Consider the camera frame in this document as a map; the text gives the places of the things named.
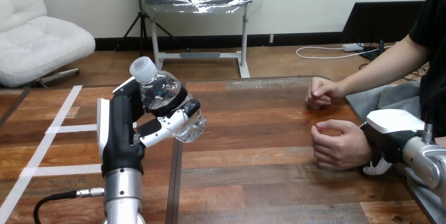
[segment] white wall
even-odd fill
[[[249,34],[339,32],[355,2],[414,0],[259,0],[249,7]],[[137,0],[45,0],[49,16],[76,23],[96,38],[122,37],[136,17]],[[241,11],[163,13],[157,21],[176,36],[241,34]],[[139,36],[135,28],[131,36]]]

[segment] black tripod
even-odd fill
[[[144,12],[143,7],[141,5],[141,0],[138,0],[139,2],[139,12],[138,12],[138,16],[136,17],[136,19],[133,21],[133,23],[131,24],[130,28],[127,30],[126,34],[123,37],[123,42],[125,41],[125,39],[128,36],[128,33],[130,33],[130,30],[135,26],[136,22],[141,18],[141,22],[140,22],[140,32],[139,32],[139,56],[142,57],[143,56],[143,44],[144,44],[144,39],[148,40],[147,37],[147,29],[146,29],[146,18],[150,19],[150,16]],[[159,25],[158,23],[155,23],[156,26],[158,26],[162,31],[164,31],[173,41],[174,43],[176,43],[178,45],[178,47],[184,48],[187,50],[187,52],[190,52],[190,49],[185,46],[184,44],[182,44],[180,41],[178,41],[175,36],[173,36],[169,31],[167,31],[165,28],[163,28],[161,25]],[[115,51],[119,51],[120,49],[120,45],[118,44],[116,46]]]

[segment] gray pants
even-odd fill
[[[347,100],[362,122],[375,110],[402,109],[417,118],[421,117],[420,82],[412,81],[401,85],[381,86],[369,91],[347,96]]]
[[[381,86],[369,91],[347,96],[352,108],[361,121],[367,115],[380,109],[402,109],[417,118],[421,117],[420,108],[420,82],[408,82],[401,85]],[[423,204],[428,212],[425,214],[434,223],[443,223],[446,210],[442,208],[440,199],[428,190],[426,185],[412,171],[411,168],[397,165],[397,172],[405,173],[408,187],[413,191],[419,203]]]

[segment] sleeve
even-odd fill
[[[426,0],[409,37],[417,44],[430,48],[432,44],[435,14],[439,0]]]

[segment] black monitor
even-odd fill
[[[342,31],[342,43],[380,43],[402,40],[417,20],[424,1],[357,2]]]

